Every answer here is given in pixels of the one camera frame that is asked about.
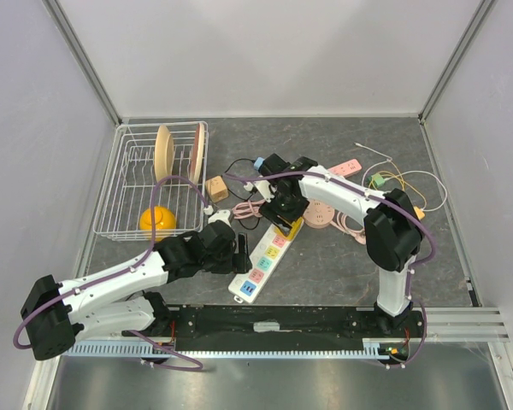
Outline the white multicolour power strip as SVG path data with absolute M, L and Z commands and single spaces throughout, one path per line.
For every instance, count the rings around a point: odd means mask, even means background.
M 237 303 L 252 304 L 257 299 L 303 225 L 301 222 L 298 227 L 294 227 L 288 236 L 284 236 L 275 225 L 266 230 L 251 252 L 252 269 L 237 274 L 228 285 L 228 291 Z

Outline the beige wooden cube socket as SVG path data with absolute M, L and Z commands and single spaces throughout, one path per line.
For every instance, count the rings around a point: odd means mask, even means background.
M 205 183 L 206 191 L 213 203 L 218 203 L 229 196 L 228 188 L 222 176 L 210 178 Z

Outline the yellow cube socket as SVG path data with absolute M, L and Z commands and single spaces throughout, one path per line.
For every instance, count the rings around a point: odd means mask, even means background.
M 304 219 L 302 217 L 298 218 L 296 221 L 292 222 L 288 227 L 283 225 L 276 226 L 274 231 L 277 235 L 284 238 L 287 241 L 293 240 L 300 231 L 300 228 L 304 225 Z

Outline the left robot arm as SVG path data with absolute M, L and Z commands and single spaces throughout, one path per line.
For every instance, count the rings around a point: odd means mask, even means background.
M 150 294 L 131 303 L 122 298 L 201 271 L 246 273 L 251 267 L 247 236 L 216 220 L 201 231 L 166 237 L 143 254 L 87 277 L 57 282 L 51 275 L 43 276 L 21 308 L 18 330 L 27 334 L 29 342 L 14 345 L 31 350 L 35 360 L 43 361 L 106 331 L 148 331 L 161 336 L 171 323 L 161 297 Z

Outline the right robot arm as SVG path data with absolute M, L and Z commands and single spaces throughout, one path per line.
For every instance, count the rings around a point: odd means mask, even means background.
M 282 233 L 293 230 L 312 200 L 331 206 L 363 227 L 367 254 L 379 268 L 375 328 L 388 337 L 401 331 L 404 311 L 410 305 L 408 270 L 423 239 L 408 196 L 399 189 L 386 193 L 366 190 L 307 157 L 290 163 L 272 154 L 257 159 L 254 167 L 269 183 L 264 193 L 270 197 L 260 207 L 260 214 Z

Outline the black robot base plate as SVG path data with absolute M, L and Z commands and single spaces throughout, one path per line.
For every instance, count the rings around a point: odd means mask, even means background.
M 183 349 L 353 349 L 365 339 L 419 338 L 424 324 L 418 310 L 391 319 L 376 307 L 171 305 L 142 334 Z

